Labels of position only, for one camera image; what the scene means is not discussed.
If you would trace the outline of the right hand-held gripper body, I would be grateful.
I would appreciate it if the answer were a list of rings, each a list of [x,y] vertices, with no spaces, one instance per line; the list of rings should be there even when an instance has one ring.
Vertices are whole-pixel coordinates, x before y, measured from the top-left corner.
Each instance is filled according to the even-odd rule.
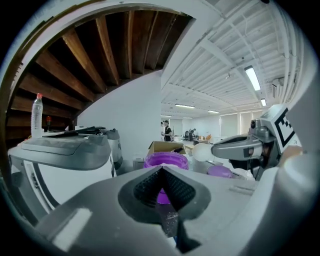
[[[249,135],[262,142],[260,166],[250,170],[255,180],[260,180],[267,169],[284,164],[281,157],[288,146],[302,147],[286,116],[288,112],[285,104],[276,104],[251,121]]]

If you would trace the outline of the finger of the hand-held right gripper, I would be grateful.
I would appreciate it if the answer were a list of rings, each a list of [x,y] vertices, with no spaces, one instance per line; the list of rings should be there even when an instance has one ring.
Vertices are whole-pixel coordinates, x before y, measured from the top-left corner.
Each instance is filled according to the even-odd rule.
[[[251,135],[236,135],[215,143],[211,153],[227,159],[234,169],[251,170],[261,165],[262,142]]]

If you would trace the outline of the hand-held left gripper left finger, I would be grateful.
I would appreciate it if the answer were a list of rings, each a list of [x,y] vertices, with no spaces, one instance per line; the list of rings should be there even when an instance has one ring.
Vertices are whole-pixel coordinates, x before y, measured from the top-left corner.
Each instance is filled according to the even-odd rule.
[[[137,222],[118,201],[136,170],[96,182],[42,218],[36,230],[67,256],[177,256],[158,224]]]

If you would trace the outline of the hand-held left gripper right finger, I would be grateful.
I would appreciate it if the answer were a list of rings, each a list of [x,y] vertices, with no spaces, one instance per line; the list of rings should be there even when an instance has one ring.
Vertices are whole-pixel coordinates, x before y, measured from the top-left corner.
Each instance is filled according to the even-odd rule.
[[[162,256],[271,256],[281,253],[288,239],[288,173],[269,169],[258,182],[185,171],[167,172],[210,193],[200,215],[179,223],[178,242]]]

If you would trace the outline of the person's right forearm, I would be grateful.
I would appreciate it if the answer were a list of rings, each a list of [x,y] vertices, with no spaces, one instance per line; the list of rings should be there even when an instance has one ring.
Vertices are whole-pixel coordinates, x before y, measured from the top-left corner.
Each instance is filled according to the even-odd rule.
[[[289,145],[281,156],[281,161],[286,161],[288,158],[301,155],[303,153],[303,148],[297,145]]]

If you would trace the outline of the purple round lid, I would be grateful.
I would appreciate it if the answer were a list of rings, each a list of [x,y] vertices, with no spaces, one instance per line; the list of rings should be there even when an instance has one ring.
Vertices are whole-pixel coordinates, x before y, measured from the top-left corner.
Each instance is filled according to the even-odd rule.
[[[232,178],[232,171],[223,165],[213,165],[207,168],[207,174],[215,177]]]

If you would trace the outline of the large white and black machine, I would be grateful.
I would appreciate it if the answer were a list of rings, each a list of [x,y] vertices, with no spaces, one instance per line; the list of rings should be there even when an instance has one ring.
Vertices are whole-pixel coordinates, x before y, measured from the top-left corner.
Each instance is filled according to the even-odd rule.
[[[8,150],[12,197],[32,224],[99,181],[115,177],[105,134],[30,138]]]

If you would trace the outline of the white plastic container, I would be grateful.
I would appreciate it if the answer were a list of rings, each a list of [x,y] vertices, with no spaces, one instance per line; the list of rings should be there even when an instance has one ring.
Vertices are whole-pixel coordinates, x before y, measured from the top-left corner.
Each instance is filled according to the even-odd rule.
[[[132,160],[132,169],[134,171],[136,170],[140,170],[140,169],[143,169],[144,168],[144,158],[143,157],[140,157],[140,158],[134,158]]]

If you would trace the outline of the purple plastic bucket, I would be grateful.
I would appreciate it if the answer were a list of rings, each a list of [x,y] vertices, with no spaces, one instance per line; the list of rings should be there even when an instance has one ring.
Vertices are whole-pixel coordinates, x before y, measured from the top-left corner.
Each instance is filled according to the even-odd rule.
[[[154,152],[144,159],[143,168],[155,166],[177,167],[183,170],[189,169],[188,158],[173,151]]]

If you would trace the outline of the open cardboard box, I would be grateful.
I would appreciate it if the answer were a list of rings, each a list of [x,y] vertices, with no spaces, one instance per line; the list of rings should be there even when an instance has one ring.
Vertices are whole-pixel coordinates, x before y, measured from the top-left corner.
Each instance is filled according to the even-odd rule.
[[[186,154],[185,146],[180,142],[153,141],[149,148],[145,159],[155,155],[161,159],[181,159]]]

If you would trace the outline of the clear bottle with red cap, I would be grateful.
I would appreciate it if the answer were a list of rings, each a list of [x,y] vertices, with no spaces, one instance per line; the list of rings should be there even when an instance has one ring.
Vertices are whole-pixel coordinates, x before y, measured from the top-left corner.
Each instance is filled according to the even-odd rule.
[[[43,102],[42,94],[38,93],[35,101],[33,102],[31,109],[31,137],[42,137],[42,114],[43,114]]]

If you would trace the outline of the brown wooden staircase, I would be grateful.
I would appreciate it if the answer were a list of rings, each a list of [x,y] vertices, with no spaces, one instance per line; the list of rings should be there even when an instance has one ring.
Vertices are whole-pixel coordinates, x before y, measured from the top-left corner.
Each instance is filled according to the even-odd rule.
[[[45,130],[73,129],[76,118],[106,94],[163,69],[193,18],[159,7],[120,7],[74,22],[38,50],[5,112],[8,148],[31,137],[31,111],[42,94]]]

